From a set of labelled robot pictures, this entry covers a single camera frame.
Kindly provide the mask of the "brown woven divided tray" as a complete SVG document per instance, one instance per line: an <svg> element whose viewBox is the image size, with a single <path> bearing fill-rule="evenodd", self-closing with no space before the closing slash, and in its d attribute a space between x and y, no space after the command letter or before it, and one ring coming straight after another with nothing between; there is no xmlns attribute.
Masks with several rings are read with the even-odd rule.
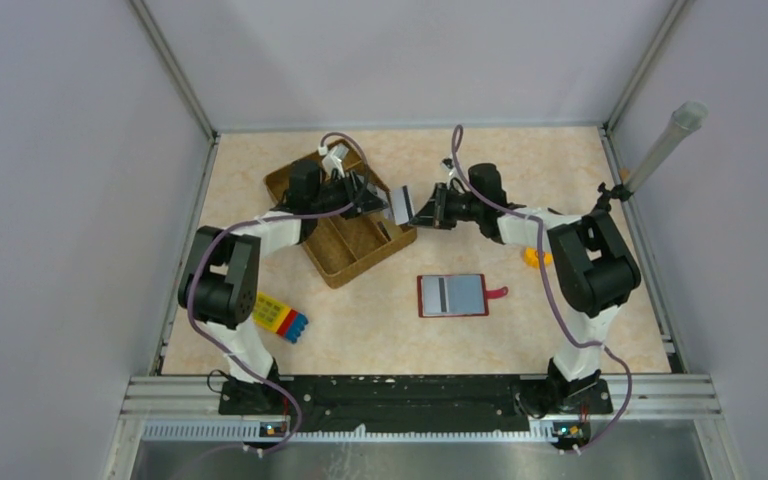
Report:
<svg viewBox="0 0 768 480"><path fill-rule="evenodd" d="M414 228L396 225L387 217L389 187L345 140L326 145L323 153L313 152L264 177L270 197L280 206L298 207L301 213L325 213L327 181L349 171L367 177L388 195L388 207L378 213L353 219L340 214L317 221L314 229L303 229L303 242L313 265L332 289L354 280L417 239Z"/></svg>

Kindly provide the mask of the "silver striped credit card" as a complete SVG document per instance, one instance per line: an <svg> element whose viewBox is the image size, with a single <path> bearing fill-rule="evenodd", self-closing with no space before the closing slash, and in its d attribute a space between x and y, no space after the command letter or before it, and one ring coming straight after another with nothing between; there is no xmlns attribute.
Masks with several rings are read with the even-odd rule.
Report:
<svg viewBox="0 0 768 480"><path fill-rule="evenodd" d="M423 317L452 315L449 300L449 275L426 275L419 279L420 313Z"/></svg>

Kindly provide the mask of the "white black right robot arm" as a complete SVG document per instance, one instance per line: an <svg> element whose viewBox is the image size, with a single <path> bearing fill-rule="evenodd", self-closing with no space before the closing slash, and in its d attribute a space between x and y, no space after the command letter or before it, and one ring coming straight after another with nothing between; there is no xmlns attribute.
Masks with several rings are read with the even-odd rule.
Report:
<svg viewBox="0 0 768 480"><path fill-rule="evenodd" d="M498 244L534 249L550 310L565 341L550 359L530 407L540 414L574 411L599 380L612 321L642 281L611 215L612 201L628 200L631 190L601 184L590 212L564 215L509 202L493 163L473 165L465 176L453 159L443 164L451 172L449 181L435 184L410 225L451 230L460 222L473 222Z"/></svg>

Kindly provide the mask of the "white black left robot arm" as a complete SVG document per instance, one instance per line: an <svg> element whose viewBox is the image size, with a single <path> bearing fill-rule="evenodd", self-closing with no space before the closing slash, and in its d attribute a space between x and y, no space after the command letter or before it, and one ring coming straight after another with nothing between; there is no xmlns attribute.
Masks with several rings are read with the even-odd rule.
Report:
<svg viewBox="0 0 768 480"><path fill-rule="evenodd" d="M279 404L285 390L270 379L276 365L251 318L263 259L306 241L320 221L379 211L365 152L341 132L325 134L319 160L292 163L278 204L252 220L224 229L197 229L178 286L178 303L190 327L228 360L243 401L257 413Z"/></svg>

